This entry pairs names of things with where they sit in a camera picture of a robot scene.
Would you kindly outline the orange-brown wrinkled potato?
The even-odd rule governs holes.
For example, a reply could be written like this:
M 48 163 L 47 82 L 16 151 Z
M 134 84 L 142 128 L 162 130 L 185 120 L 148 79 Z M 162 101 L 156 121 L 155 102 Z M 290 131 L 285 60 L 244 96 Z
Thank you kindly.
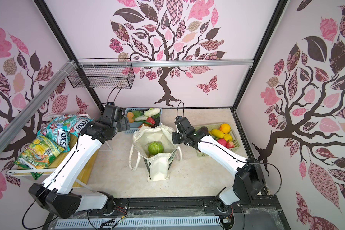
M 133 114 L 133 112 L 128 112 L 127 113 L 127 118 L 128 118 L 128 121 L 129 121 L 129 123 L 131 124 L 131 123 L 134 123 L 134 114 Z

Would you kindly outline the green cabbage head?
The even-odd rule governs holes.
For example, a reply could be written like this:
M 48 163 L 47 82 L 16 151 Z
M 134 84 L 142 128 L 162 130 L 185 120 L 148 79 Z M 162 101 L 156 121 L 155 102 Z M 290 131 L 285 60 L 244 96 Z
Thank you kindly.
M 164 153 L 164 146 L 161 142 L 154 141 L 148 145 L 148 152 L 150 155 L 157 155 L 159 153 Z

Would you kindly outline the cream canvas grocery bag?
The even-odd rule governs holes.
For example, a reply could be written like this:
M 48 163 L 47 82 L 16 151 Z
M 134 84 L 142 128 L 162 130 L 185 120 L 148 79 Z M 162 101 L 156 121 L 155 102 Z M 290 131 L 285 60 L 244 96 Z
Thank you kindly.
M 173 128 L 164 124 L 155 128 L 143 126 L 135 131 L 129 153 L 130 170 L 136 171 L 140 161 L 144 161 L 148 171 L 148 182 L 168 181 L 169 169 L 174 159 L 177 158 L 179 161 L 183 159 L 181 148 L 173 144 L 173 132 Z M 149 151 L 149 146 L 154 142 L 162 145 L 162 152 L 152 154 Z

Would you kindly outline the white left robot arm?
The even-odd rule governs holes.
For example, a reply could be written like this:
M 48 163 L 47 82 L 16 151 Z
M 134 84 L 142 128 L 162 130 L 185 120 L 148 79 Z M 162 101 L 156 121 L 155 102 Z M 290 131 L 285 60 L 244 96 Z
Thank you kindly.
M 113 102 L 104 106 L 104 113 L 96 120 L 81 125 L 77 144 L 66 158 L 43 183 L 34 183 L 29 194 L 43 209 L 62 219 L 76 212 L 97 210 L 104 215 L 114 211 L 114 197 L 106 192 L 96 191 L 78 195 L 72 186 L 78 175 L 99 148 L 118 133 L 129 130 L 125 109 Z

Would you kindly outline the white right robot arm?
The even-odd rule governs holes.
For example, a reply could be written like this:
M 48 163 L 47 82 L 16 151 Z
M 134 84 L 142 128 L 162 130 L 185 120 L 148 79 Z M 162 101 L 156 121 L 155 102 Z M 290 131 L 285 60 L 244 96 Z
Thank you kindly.
M 218 199 L 224 206 L 236 202 L 250 204 L 256 198 L 265 185 L 264 175 L 257 159 L 246 159 L 234 153 L 209 135 L 205 126 L 196 130 L 185 117 L 177 116 L 175 126 L 177 131 L 172 134 L 174 144 L 184 144 L 203 152 L 234 177 L 233 186 L 223 189 L 218 194 Z

